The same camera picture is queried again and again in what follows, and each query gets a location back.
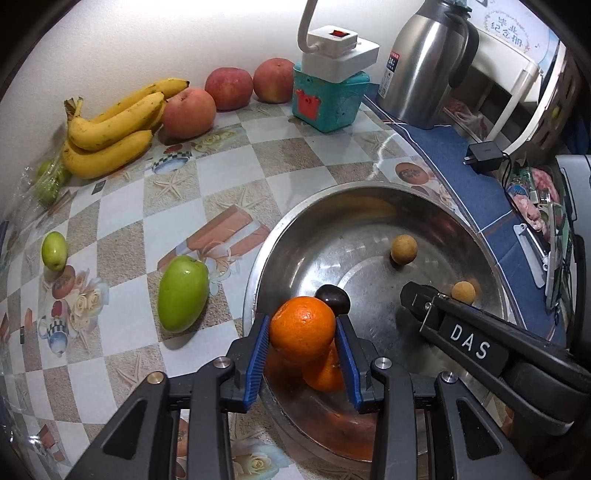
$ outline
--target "thermos handle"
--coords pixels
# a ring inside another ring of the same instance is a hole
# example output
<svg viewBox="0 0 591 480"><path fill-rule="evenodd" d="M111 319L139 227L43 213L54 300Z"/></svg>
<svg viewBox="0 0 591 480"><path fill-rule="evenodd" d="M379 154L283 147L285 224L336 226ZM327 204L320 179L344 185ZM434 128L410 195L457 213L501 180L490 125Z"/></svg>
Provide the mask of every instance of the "thermos handle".
<svg viewBox="0 0 591 480"><path fill-rule="evenodd" d="M464 36L462 49L460 50L460 54L457 57L452 72L449 74L449 80L447 81L451 88L457 88L466 77L468 68L472 65L472 61L478 51L480 37L478 36L478 30L476 27L466 21L465 18L451 12L446 12L445 14L448 18L455 20L462 26Z"/></svg>

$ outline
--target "green fruit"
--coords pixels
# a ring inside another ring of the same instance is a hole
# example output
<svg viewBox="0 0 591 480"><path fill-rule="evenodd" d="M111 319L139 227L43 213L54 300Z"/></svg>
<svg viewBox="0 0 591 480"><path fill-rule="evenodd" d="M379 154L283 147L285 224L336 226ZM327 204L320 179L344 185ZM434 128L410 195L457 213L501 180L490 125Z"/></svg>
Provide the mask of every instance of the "green fruit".
<svg viewBox="0 0 591 480"><path fill-rule="evenodd" d="M59 167L56 174L56 182L61 187L72 178L72 174L64 167Z"/></svg>
<svg viewBox="0 0 591 480"><path fill-rule="evenodd" d="M209 296L204 263L187 255L176 257L164 272L158 290L158 316L169 332L182 332L201 315Z"/></svg>
<svg viewBox="0 0 591 480"><path fill-rule="evenodd" d="M53 160L49 159L49 160L45 160L45 162L43 162L41 165L39 165L39 168L37 169L37 180L43 176L43 174L47 171L48 168L51 167L52 164L53 164Z"/></svg>
<svg viewBox="0 0 591 480"><path fill-rule="evenodd" d="M43 240L41 259L49 270L61 271L68 259L68 244L60 232L51 232Z"/></svg>
<svg viewBox="0 0 591 480"><path fill-rule="evenodd" d="M55 179L45 179L35 185L35 197L46 208L53 205L60 195L60 186Z"/></svg>

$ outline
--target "red apple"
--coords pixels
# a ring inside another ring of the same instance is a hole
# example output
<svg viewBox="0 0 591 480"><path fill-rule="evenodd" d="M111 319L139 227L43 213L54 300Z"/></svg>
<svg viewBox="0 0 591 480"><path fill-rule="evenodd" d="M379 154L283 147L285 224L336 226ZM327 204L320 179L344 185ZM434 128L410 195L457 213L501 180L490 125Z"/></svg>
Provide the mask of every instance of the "red apple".
<svg viewBox="0 0 591 480"><path fill-rule="evenodd" d="M252 78L246 70L222 67L209 74L205 91L213 97L219 111L238 110L251 100Z"/></svg>
<svg viewBox="0 0 591 480"><path fill-rule="evenodd" d="M205 90L185 88L168 99L162 115L164 132L185 140L205 133L213 126L216 102Z"/></svg>
<svg viewBox="0 0 591 480"><path fill-rule="evenodd" d="M264 61L255 71L253 84L261 102L289 102L294 87L293 62L286 59Z"/></svg>

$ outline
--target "mandarin orange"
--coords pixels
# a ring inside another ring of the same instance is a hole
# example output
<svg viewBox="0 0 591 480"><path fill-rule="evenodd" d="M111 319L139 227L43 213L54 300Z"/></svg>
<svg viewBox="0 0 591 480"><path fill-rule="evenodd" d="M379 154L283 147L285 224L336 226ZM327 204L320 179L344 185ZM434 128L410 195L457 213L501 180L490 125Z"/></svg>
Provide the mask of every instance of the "mandarin orange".
<svg viewBox="0 0 591 480"><path fill-rule="evenodd" d="M271 319L269 340L285 359L303 365L326 353L335 328L335 314L326 303L314 297L295 297Z"/></svg>
<svg viewBox="0 0 591 480"><path fill-rule="evenodd" d="M309 386L321 392L338 392L345 389L343 372L340 370L339 354L333 341L329 351L316 360L305 364L301 375Z"/></svg>

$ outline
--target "white wall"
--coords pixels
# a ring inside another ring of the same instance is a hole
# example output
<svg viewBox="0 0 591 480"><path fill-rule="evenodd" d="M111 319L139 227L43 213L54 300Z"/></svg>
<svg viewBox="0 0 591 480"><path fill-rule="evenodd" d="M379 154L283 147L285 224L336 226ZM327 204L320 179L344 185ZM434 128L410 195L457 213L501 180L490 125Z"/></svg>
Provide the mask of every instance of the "white wall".
<svg viewBox="0 0 591 480"><path fill-rule="evenodd" d="M381 79L390 47L423 0L320 0L311 27L334 24L380 45L367 71ZM22 169L51 144L63 101L93 116L143 85L183 77L203 86L220 66L251 74L271 57L301 58L305 0L82 0L37 44L0 102L0 215Z"/></svg>

